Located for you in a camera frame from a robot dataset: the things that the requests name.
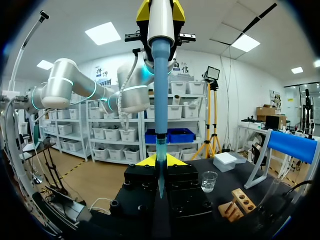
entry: chair backrest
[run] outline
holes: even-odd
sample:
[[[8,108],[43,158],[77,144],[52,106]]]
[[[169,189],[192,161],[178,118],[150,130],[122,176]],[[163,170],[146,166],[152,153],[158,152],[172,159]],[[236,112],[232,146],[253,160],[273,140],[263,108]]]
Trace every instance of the chair backrest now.
[[[272,131],[268,142],[268,148],[312,164],[318,142],[308,138]]]

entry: black cable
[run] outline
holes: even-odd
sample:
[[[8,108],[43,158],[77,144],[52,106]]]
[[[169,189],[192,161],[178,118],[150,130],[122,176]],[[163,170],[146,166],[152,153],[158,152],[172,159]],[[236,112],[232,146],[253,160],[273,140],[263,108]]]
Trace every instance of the black cable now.
[[[299,183],[297,186],[294,186],[293,188],[291,188],[287,193],[284,193],[283,195],[286,197],[290,193],[292,193],[294,190],[296,190],[297,188],[300,188],[301,186],[306,185],[306,184],[313,184],[313,183],[314,183],[314,181],[311,181],[311,180],[303,181],[303,182]]]

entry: ceiling tile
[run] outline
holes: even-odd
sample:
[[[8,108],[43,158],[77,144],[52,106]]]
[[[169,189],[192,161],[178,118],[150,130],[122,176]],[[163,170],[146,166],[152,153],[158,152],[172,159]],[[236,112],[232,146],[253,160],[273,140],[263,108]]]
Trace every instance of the ceiling tile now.
[[[241,31],[235,28],[221,24],[213,34],[210,40],[219,41],[222,43],[233,44],[241,35]]]
[[[232,59],[237,59],[239,57],[241,57],[242,55],[244,55],[246,52],[241,51],[237,48],[234,47],[228,47],[222,54],[222,56],[226,57],[226,58],[232,58]]]
[[[275,0],[238,0],[238,3],[260,16],[275,3]]]
[[[236,3],[222,23],[243,31],[256,17],[252,11]]]

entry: white box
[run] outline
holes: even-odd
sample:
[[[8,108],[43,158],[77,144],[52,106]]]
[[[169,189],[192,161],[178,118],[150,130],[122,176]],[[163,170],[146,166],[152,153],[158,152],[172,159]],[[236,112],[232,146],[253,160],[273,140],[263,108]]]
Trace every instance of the white box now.
[[[173,156],[174,158],[180,159],[181,150],[179,149],[178,146],[167,146],[166,152],[171,156]]]
[[[205,94],[205,83],[203,81],[189,81],[186,84],[186,94]]]
[[[119,129],[105,129],[104,134],[107,141],[117,142],[121,139]]]
[[[62,119],[70,119],[70,112],[69,110],[59,110],[58,111],[58,118]]]
[[[124,146],[113,146],[113,147],[108,147],[109,155],[111,160],[124,160],[125,159],[125,154],[124,154]]]
[[[155,119],[155,106],[152,105],[146,110],[146,116],[148,119]]]
[[[196,119],[199,117],[199,105],[183,106],[182,117],[184,119]]]
[[[103,112],[100,111],[99,107],[89,108],[90,119],[102,119],[104,117]]]
[[[96,148],[93,150],[94,156],[97,160],[107,160],[109,158],[108,149],[99,149]]]
[[[148,156],[151,157],[152,155],[157,153],[156,150],[157,150],[157,148],[155,146],[150,146],[150,147],[148,147],[146,152],[148,153]]]
[[[196,148],[190,148],[190,149],[182,149],[181,150],[181,160],[182,161],[191,161],[191,159],[193,158],[193,156],[195,155],[195,153],[197,152]]]
[[[182,105],[169,105],[168,106],[168,119],[176,120],[182,118]]]
[[[78,120],[79,119],[79,109],[70,109],[70,119]]]
[[[58,119],[57,111],[52,111],[52,120],[57,120],[57,119]]]
[[[72,134],[72,125],[58,125],[60,135]]]
[[[120,129],[120,133],[121,133],[121,140],[123,142],[135,142],[137,140],[138,137],[138,131],[136,128],[134,127],[130,127],[128,129],[128,131],[124,130],[124,129]]]
[[[173,95],[185,95],[187,91],[187,85],[183,81],[172,81],[171,83],[171,93]]]
[[[78,152],[82,149],[82,143],[80,141],[69,141],[68,145],[72,152]]]
[[[222,173],[231,171],[236,167],[237,159],[229,153],[224,152],[214,156],[213,165],[215,165]]]
[[[109,114],[103,114],[103,118],[104,119],[118,119],[119,118],[119,114],[117,112],[114,113],[109,113]]]
[[[95,139],[106,139],[105,130],[103,128],[93,128],[92,130]]]
[[[138,163],[140,162],[140,150],[138,151],[131,151],[128,148],[125,148],[123,150],[124,155],[125,155],[125,159],[128,161],[132,161],[134,163]]]
[[[64,149],[64,150],[70,150],[70,147],[69,147],[68,142],[69,142],[68,140],[62,140],[62,141],[61,141],[62,149]]]

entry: white cable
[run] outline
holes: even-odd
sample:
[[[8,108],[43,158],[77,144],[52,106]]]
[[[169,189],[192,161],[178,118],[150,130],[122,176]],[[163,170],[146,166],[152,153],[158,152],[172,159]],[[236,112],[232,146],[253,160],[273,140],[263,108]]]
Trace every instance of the white cable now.
[[[112,202],[113,200],[109,199],[109,198],[104,198],[104,197],[100,197],[97,200],[95,200],[95,202],[91,205],[89,211],[91,212],[92,208],[97,204],[97,202],[99,202],[100,200],[108,200],[110,202]]]
[[[126,125],[125,125],[124,114],[122,112],[122,95],[124,93],[124,90],[126,89],[127,83],[129,82],[132,74],[134,73],[134,70],[136,69],[136,66],[138,63],[138,58],[139,58],[139,55],[137,55],[134,58],[134,63],[131,68],[131,71],[129,72],[129,75],[126,78],[126,80],[124,81],[124,83],[122,84],[121,89],[120,89],[120,93],[118,96],[118,112],[119,112],[120,123],[121,123],[122,128],[125,129],[126,131],[128,131],[128,129],[129,129],[129,118],[128,118],[128,115],[125,115],[125,117],[126,117]]]
[[[105,213],[108,213],[108,214],[111,215],[111,212],[109,212],[108,210],[105,210],[105,209],[103,209],[103,208],[101,208],[101,207],[93,207],[92,210],[102,210],[102,211],[104,211]]]

